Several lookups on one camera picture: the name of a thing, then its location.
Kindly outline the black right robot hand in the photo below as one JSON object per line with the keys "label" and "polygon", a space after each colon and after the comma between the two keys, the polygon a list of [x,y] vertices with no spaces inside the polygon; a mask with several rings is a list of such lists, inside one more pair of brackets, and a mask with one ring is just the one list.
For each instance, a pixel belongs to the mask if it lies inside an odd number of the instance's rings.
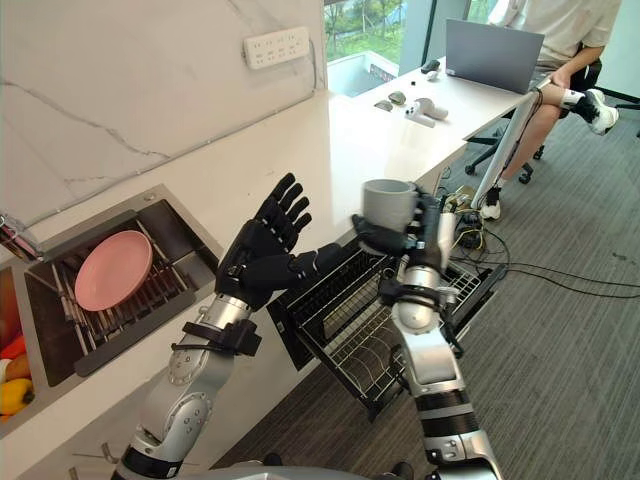
{"label": "black right robot hand", "polygon": [[445,267],[439,244],[440,204],[412,182],[375,179],[362,186],[362,211],[351,216],[360,246],[376,255],[409,257],[410,265]]}

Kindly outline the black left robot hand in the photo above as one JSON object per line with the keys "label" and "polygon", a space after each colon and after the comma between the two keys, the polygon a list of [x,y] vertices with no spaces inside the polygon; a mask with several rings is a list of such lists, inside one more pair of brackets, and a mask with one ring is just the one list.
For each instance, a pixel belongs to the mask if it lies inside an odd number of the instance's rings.
{"label": "black left robot hand", "polygon": [[326,273],[340,254],[339,244],[293,253],[301,231],[312,220],[306,211],[309,204],[302,185],[293,174],[286,174],[236,235],[219,264],[215,292],[257,311],[274,292]]}

